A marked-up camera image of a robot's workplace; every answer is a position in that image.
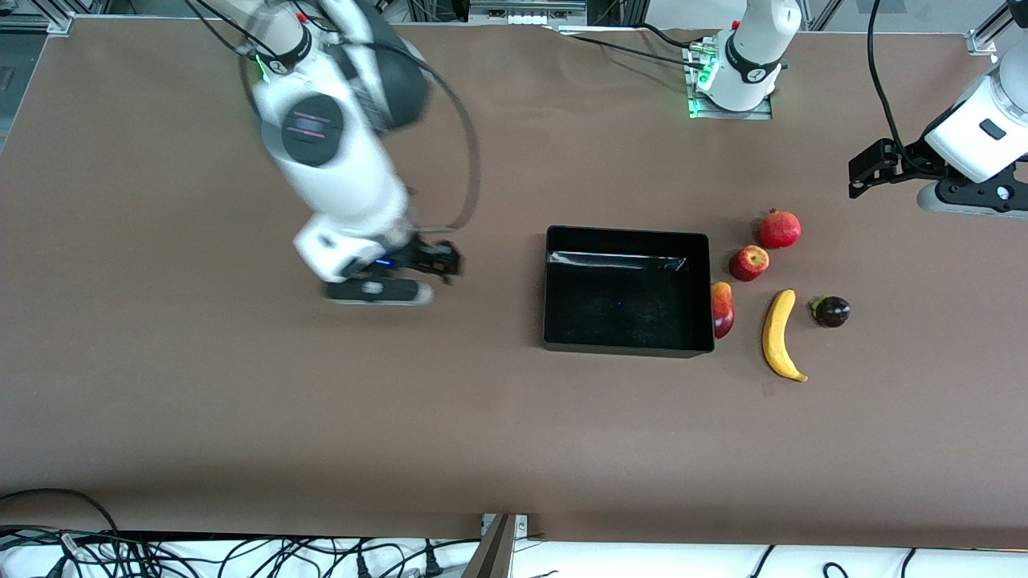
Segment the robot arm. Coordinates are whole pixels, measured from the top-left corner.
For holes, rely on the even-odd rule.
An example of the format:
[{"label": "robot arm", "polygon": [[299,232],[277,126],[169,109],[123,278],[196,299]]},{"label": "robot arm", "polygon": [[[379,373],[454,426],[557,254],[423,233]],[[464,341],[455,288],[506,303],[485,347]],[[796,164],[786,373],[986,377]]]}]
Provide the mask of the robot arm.
[{"label": "robot arm", "polygon": [[[1007,0],[1028,28],[1028,2]],[[912,179],[933,180],[918,205],[928,211],[1028,218],[1028,185],[1014,178],[1028,154],[1028,38],[967,85],[956,104],[901,150],[882,139],[849,162],[849,196]]]},{"label": "robot arm", "polygon": [[717,63],[697,88],[727,110],[757,108],[774,91],[802,15],[796,0],[746,0],[738,26],[714,37]]},{"label": "robot arm", "polygon": [[409,216],[407,187],[378,135],[416,121],[428,95],[419,55],[361,0],[321,0],[315,26],[287,2],[197,0],[253,41],[265,81],[253,87],[261,138],[315,212],[294,239],[326,296],[424,304],[431,287],[401,268],[460,273],[448,243],[429,245]]}]

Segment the black plastic bin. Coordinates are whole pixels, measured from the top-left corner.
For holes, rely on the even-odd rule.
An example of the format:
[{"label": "black plastic bin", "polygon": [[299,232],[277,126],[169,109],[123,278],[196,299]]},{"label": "black plastic bin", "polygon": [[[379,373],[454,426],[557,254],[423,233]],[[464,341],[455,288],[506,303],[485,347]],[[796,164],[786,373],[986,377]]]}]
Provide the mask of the black plastic bin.
[{"label": "black plastic bin", "polygon": [[694,357],[713,341],[705,234],[546,231],[546,349]]}]

